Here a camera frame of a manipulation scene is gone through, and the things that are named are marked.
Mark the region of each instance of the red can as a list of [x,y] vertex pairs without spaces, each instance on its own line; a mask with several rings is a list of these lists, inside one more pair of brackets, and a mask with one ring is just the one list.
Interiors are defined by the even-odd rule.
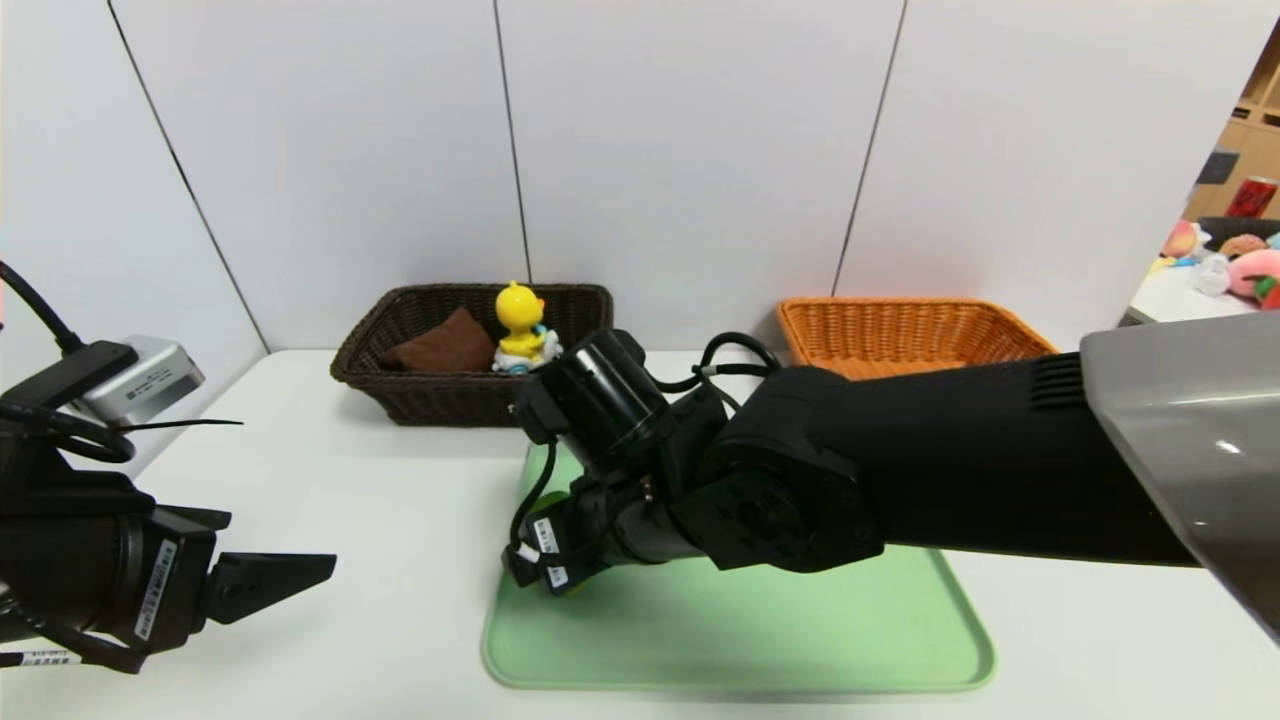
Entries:
[[1240,183],[1235,200],[1226,208],[1228,218],[1261,218],[1267,211],[1267,204],[1276,195],[1276,181],[1252,177]]

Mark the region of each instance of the barcode sticker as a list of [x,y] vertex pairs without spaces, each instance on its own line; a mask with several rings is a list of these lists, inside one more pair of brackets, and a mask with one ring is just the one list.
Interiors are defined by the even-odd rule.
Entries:
[[[543,552],[559,552],[559,543],[556,542],[556,530],[552,529],[552,521],[548,518],[534,521],[534,534],[538,536],[538,548]],[[563,568],[548,568],[547,578],[550,579],[552,587],[558,588],[568,583],[568,573]]]
[[160,612],[160,601],[164,600],[164,587],[169,583],[169,571],[173,570],[173,560],[177,556],[177,543],[173,541],[163,541],[160,543],[160,552],[156,552],[156,564],[151,568],[151,582],[147,583],[147,594],[142,597],[138,623],[133,625],[133,634],[145,641],[151,639],[151,628],[156,623],[156,614]]
[[22,667],[42,667],[45,665],[79,665],[79,656],[69,650],[33,650],[22,653]]

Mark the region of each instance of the basket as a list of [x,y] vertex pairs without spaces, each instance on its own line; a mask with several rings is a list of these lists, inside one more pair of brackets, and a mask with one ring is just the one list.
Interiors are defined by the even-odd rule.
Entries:
[[[388,370],[383,354],[412,340],[463,306],[498,341],[494,300],[506,284],[421,284],[393,290],[351,331],[329,373],[364,392],[398,425],[515,427],[509,406],[527,375],[500,373],[412,373]],[[564,347],[593,331],[613,327],[613,297],[595,284],[529,286],[547,301],[547,327]]]
[[1262,240],[1280,232],[1280,220],[1266,218],[1201,218],[1196,220],[1212,240],[1204,243],[1206,250],[1217,252],[1222,243],[1238,234],[1256,234]]
[[1052,355],[1016,315],[979,300],[800,297],[778,305],[797,365],[854,380]]

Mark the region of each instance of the vent grille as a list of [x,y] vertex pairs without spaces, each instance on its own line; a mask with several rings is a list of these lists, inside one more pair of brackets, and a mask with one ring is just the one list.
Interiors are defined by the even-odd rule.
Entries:
[[1087,405],[1080,354],[1064,352],[1037,360],[1032,372],[1032,410],[1080,405]]

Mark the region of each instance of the brown cloth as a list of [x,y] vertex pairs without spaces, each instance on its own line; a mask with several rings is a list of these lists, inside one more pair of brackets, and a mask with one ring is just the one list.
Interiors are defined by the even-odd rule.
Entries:
[[439,325],[383,355],[383,363],[415,373],[484,373],[497,350],[484,327],[458,307]]

